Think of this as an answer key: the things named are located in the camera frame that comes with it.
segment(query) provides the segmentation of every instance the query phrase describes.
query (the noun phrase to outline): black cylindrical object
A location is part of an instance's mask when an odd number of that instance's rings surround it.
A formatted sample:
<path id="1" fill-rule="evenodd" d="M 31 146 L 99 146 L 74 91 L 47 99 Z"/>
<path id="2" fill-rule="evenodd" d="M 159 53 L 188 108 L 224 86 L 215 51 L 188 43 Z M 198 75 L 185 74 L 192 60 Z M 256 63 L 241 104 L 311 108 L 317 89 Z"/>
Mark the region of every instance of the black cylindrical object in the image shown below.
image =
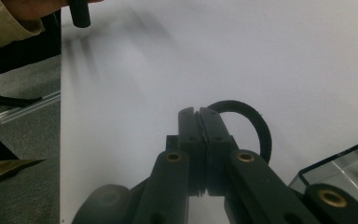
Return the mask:
<path id="1" fill-rule="evenodd" d="M 68 3 L 74 26 L 79 28 L 89 27 L 91 21 L 87 0 L 69 0 Z"/>

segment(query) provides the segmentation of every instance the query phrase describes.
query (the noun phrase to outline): white surface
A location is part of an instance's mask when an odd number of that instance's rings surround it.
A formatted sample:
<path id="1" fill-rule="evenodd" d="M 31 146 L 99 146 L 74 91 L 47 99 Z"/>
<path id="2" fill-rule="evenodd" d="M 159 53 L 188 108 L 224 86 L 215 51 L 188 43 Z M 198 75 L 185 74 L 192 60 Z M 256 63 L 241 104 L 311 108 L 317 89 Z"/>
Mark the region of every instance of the white surface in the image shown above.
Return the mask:
<path id="1" fill-rule="evenodd" d="M 358 144 L 358 1 L 105 0 L 90 14 L 76 29 L 63 12 L 64 223 L 96 188 L 147 178 L 186 107 L 253 106 L 285 183 Z M 224 119 L 258 151 L 248 121 Z M 188 223 L 228 223 L 223 199 L 192 199 Z"/>

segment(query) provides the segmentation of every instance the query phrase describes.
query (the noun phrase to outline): black cable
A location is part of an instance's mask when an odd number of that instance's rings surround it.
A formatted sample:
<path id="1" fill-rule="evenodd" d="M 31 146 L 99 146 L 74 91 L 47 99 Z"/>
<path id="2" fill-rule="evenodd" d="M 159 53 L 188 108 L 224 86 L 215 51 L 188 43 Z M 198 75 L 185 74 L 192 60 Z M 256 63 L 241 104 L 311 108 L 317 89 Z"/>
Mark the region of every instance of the black cable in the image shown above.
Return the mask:
<path id="1" fill-rule="evenodd" d="M 208 106 L 208 108 L 218 113 L 238 113 L 251 121 L 257 132 L 258 140 L 260 141 L 260 156 L 266 163 L 269 163 L 272 150 L 271 133 L 269 132 L 267 123 L 254 108 L 239 101 L 220 101 Z"/>

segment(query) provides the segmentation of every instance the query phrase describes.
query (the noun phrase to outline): person's hand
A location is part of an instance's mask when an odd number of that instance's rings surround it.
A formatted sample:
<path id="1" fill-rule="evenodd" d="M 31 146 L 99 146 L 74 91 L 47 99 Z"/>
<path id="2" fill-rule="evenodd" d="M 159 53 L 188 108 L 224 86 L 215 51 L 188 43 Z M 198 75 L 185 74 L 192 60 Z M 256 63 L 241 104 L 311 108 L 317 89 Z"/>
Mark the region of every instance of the person's hand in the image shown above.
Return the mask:
<path id="1" fill-rule="evenodd" d="M 88 0 L 89 3 L 103 0 Z M 68 6 L 67 0 L 2 0 L 17 21 L 34 21 Z"/>

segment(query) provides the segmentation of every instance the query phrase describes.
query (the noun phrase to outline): beige sleeve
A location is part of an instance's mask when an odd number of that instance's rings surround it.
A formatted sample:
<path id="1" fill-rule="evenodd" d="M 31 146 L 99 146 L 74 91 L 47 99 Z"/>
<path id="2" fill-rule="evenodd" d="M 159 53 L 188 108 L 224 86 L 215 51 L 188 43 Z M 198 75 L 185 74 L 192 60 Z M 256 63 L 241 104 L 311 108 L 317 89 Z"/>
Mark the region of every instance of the beige sleeve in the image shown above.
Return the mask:
<path id="1" fill-rule="evenodd" d="M 0 0 L 0 47 L 12 41 L 23 40 L 42 32 L 42 21 L 27 21 L 19 23 L 7 11 Z"/>

